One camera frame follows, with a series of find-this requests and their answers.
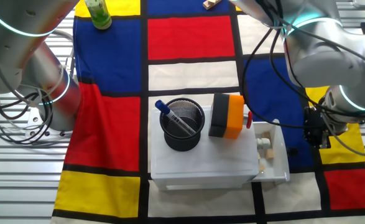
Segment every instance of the red knob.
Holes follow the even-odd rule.
[[[251,123],[252,123],[252,112],[250,111],[248,115],[249,115],[249,118],[247,119],[247,125],[246,125],[247,129],[249,129],[251,127]]]

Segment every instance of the white box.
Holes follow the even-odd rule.
[[[239,188],[259,172],[254,127],[237,140],[209,137],[210,106],[204,106],[205,125],[196,147],[171,149],[160,127],[160,111],[152,110],[152,179],[160,190]]]
[[[253,182],[274,181],[276,184],[290,180],[289,161],[287,160],[286,145],[284,143],[282,128],[266,122],[253,122],[256,138],[262,138],[262,134],[270,133],[270,143],[274,150],[274,158],[265,159],[265,151],[258,150],[261,159],[260,164],[265,164],[265,170],[260,172]]]

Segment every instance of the fabric mat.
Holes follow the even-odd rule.
[[[83,1],[73,27],[82,93],[66,154],[53,224],[94,223],[365,223],[365,157],[330,138],[316,150],[302,130],[282,128],[290,182],[241,189],[159,191],[150,178],[150,111],[157,100],[187,97],[211,105],[214,93],[239,94],[243,71],[267,28],[227,0],[107,0],[112,26],[97,30]],[[275,75],[272,38],[247,73],[253,108],[268,119],[302,125],[307,102]],[[288,78],[281,40],[275,63]],[[326,87],[311,88],[315,101]],[[364,151],[359,126],[341,138]]]

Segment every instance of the green bottle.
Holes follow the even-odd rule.
[[[105,30],[112,24],[105,0],[84,0],[97,29]]]

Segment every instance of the gray robot arm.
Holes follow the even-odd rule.
[[[0,68],[12,89],[23,95],[44,89],[53,104],[51,128],[71,131],[80,103],[78,85],[44,43],[78,0],[0,0]],[[0,79],[0,93],[10,90]]]
[[[231,1],[266,26],[277,26],[269,7],[282,8],[283,18],[295,27],[339,43],[365,58],[365,35],[346,32],[335,1],[329,0],[237,0]],[[294,29],[284,29],[285,54],[291,81],[304,87],[330,86],[322,105],[341,113],[365,113],[365,60],[335,45]],[[327,122],[341,134],[347,123],[363,118],[329,114]]]

